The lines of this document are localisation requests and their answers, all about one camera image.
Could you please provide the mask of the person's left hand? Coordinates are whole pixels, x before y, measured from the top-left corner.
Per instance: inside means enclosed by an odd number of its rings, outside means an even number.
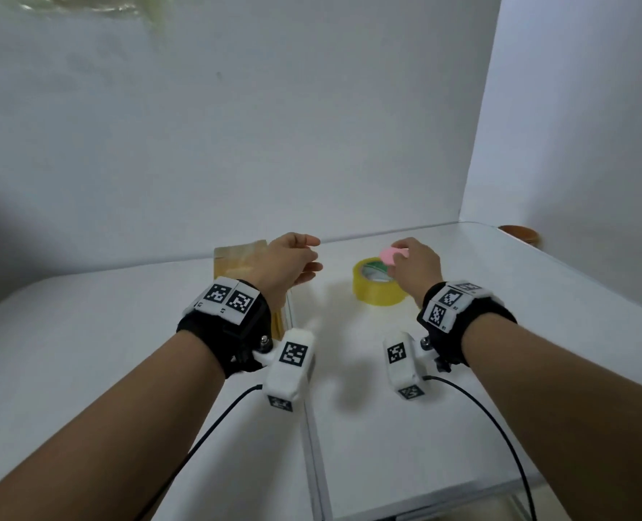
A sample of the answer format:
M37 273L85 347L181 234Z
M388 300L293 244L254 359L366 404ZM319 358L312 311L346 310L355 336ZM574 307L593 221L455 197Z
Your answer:
M263 295L272 314L282 309L288 291L294 287L283 284L277 245L278 238L268 244L263 253L257 254L250 271L241 278Z

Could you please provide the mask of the person's right hand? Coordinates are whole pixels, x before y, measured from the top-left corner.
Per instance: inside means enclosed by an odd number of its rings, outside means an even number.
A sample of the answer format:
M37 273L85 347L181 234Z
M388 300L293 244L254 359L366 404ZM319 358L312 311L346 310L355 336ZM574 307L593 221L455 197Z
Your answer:
M425 295L430 288L437 283L443 282L444 279L441 271L440 256L428 245L423 244L414 237L412 238L411 264L406 267L404 276L394 279L413 298L416 306L421 308Z

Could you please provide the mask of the person's left forearm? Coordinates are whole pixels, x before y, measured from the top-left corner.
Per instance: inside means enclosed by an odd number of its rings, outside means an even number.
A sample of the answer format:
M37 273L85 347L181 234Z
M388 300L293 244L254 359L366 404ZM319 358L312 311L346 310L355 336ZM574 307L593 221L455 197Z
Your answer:
M204 342L178 332L0 481L0 521L132 521L224 381Z

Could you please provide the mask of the person's right forearm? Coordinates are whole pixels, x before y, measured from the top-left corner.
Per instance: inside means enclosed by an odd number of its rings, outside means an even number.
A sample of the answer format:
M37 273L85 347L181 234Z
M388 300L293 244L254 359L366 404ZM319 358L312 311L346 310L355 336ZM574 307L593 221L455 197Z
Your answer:
M461 344L572 521L642 521L642 385L495 314Z

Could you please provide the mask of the yellow tape roll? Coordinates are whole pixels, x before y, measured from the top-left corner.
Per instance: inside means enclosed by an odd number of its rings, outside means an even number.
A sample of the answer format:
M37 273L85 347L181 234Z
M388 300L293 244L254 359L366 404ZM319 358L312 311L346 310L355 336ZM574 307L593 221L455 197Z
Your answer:
M356 299L370 306L395 306L407 297L407 293L388 274L387 264L377 256L354 265L351 287Z

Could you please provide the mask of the brown cardboard box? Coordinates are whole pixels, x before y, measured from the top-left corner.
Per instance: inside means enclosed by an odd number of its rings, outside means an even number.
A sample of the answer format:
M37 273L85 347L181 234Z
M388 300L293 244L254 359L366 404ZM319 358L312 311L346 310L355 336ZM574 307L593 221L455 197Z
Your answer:
M265 239L256 240L244 245L217 247L212 259L212 277L221 276L238 279L251 269L257 254L263 253L268 243ZM271 333L274 340L282 340L285 332L291 329L291 295L288 293L282 309L272 315Z

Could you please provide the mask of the brown tape roll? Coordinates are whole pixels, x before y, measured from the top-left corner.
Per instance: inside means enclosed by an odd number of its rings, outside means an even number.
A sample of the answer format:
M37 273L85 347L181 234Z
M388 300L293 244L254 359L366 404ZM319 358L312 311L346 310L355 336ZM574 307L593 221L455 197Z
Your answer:
M519 225L501 225L498 227L498 229L509 236L515 237L518 240L533 246L535 248L539 248L541 244L541 235L534 229L526 227L526 226L519 226Z

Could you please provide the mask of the clear tape strip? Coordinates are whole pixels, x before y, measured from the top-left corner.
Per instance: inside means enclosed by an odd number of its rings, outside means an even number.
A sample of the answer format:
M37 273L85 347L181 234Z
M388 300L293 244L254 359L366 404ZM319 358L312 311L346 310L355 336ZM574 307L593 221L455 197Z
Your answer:
M137 17L161 24L174 0L10 0L22 11L43 15L86 14L106 18Z

